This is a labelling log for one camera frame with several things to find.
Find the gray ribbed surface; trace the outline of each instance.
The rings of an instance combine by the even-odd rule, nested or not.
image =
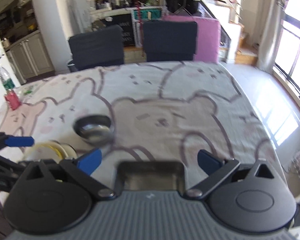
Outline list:
[[[200,202],[185,200],[175,191],[127,191],[116,200],[96,205],[84,222],[66,232],[52,236],[29,236],[15,231],[7,239],[290,240],[294,238],[285,230],[268,236],[245,236],[232,232],[217,224]]]

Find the white tablecloth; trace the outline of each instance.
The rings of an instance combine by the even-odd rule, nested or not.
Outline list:
[[[0,110],[0,131],[33,136],[36,142],[68,143],[78,153],[91,149],[72,125],[87,114],[106,114],[114,143],[103,149],[93,177],[113,186],[122,160],[179,160],[187,187],[207,177],[197,164],[206,149],[220,158],[253,163],[266,158],[284,175],[271,141],[248,98],[222,66],[202,62],[165,62],[97,67],[36,82],[23,105]],[[22,159],[23,150],[1,155]]]

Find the glossy floor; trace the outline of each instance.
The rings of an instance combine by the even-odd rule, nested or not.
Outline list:
[[[275,77],[252,66],[222,63],[235,77],[262,120],[296,196],[300,181],[291,165],[300,150],[300,109]]]

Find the kitchen counter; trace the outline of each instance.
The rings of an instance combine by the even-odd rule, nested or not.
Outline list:
[[[15,43],[11,44],[9,47],[5,48],[4,50],[7,52],[8,50],[10,50],[15,45],[20,44],[22,41],[24,41],[24,40],[32,37],[33,35],[36,35],[37,33],[40,33],[40,30],[36,30],[35,32],[30,33],[27,36],[24,36],[22,39],[19,39],[18,41],[16,41]]]

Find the metal bowl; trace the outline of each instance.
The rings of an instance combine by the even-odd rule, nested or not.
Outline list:
[[[73,129],[85,142],[101,148],[113,141],[111,119],[106,115],[89,115],[74,122]]]

